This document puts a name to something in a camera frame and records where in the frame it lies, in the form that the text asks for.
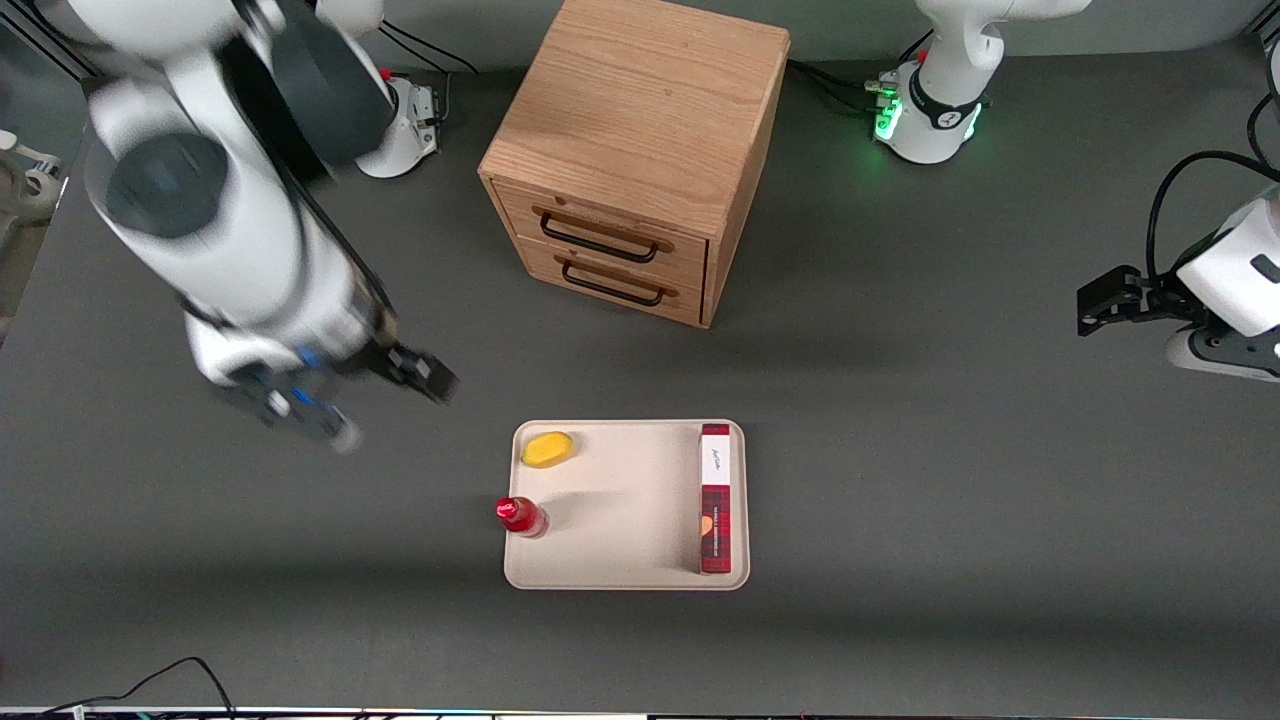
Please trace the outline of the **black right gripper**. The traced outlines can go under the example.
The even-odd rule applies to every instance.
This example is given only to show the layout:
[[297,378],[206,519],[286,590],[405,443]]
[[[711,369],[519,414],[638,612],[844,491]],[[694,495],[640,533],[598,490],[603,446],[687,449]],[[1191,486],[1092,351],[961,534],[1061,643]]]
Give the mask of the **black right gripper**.
[[458,377],[442,360],[398,341],[371,340],[366,343],[365,368],[439,405],[449,404],[460,384]]

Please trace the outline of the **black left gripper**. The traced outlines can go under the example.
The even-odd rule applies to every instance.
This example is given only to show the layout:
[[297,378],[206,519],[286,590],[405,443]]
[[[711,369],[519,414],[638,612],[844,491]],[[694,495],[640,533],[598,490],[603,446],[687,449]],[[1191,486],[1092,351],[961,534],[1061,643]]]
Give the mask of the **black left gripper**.
[[1076,336],[1088,337],[1116,323],[1179,320],[1198,325],[1204,305],[1175,273],[1143,277],[1132,265],[1102,273],[1076,297]]

